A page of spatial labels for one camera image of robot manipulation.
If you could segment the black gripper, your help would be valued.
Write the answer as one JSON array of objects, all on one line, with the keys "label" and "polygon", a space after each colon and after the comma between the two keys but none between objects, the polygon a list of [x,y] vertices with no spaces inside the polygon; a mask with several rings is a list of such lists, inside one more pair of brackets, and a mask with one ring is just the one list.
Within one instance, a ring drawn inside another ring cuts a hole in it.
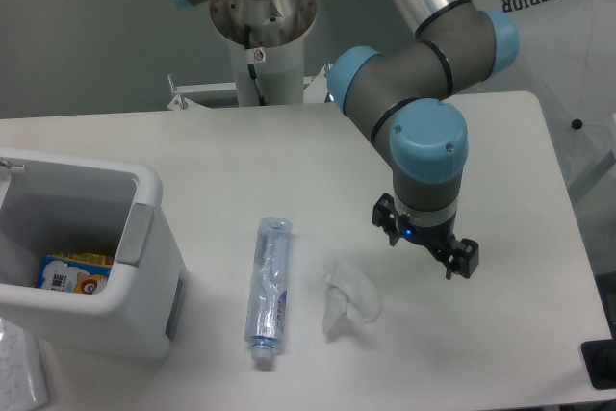
[{"label": "black gripper", "polygon": [[447,280],[454,275],[470,279],[479,264],[479,244],[455,239],[456,211],[457,199],[439,210],[420,211],[384,193],[372,207],[372,224],[384,231],[390,246],[404,239],[425,247],[446,267]]}]

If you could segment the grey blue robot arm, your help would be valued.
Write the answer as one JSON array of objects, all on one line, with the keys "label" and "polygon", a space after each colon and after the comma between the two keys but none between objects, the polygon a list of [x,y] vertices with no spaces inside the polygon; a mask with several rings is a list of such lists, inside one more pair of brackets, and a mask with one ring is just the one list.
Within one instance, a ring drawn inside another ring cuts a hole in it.
[{"label": "grey blue robot arm", "polygon": [[[316,0],[173,0],[208,4],[230,46],[242,106],[298,103],[303,98],[303,39]],[[510,66],[519,50],[513,21],[472,0],[394,0],[415,36],[385,57],[369,46],[341,55],[327,71],[327,90],[393,173],[393,192],[372,209],[372,223],[391,244],[426,248],[447,275],[470,277],[478,244],[457,239],[454,221],[469,151],[464,117],[449,98]]]}]

